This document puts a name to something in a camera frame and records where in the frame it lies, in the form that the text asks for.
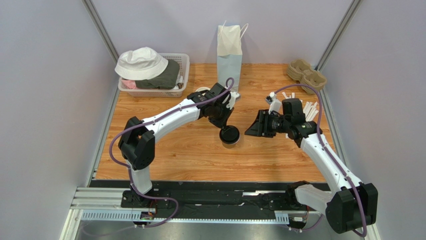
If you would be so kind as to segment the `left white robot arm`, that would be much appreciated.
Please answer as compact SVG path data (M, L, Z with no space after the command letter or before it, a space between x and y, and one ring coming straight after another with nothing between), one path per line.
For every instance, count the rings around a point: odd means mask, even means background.
M118 148L125 159L130 176L130 186L139 195L148 193L153 185L150 177L150 164L155 158L156 143L175 129L208 118L220 129L222 144L232 147L240 139L237 127L228 125L235 103L241 95L230 88L216 83L212 88L202 89L187 96L178 105L153 117L130 118L124 131L115 137Z

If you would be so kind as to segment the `white paper coffee cup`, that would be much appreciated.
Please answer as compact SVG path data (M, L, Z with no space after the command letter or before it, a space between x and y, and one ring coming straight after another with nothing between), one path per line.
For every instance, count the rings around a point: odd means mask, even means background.
M232 148L234 148L237 145L237 142L235 142L235 141L234 142L225 142L225 141L223 141L222 145L225 148L227 148L227 149L232 149Z

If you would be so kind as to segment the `black coffee cup lid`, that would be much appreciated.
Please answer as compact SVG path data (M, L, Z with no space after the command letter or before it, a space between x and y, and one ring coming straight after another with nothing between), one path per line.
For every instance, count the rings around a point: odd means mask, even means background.
M233 125L227 125L219 131L219 139L225 145L234 145L240 139L240 131Z

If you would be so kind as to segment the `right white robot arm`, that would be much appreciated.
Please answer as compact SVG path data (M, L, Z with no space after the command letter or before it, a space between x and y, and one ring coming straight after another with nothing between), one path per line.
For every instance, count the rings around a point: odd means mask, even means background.
M287 187L288 203L307 206L324 215L338 234L366 229L377 220L378 190L372 183L363 183L330 148L325 135L314 121L307 121L302 102L288 98L282 102L283 113L272 109L259 110L246 136L273 138L287 134L315 163L325 178L329 192L299 181Z

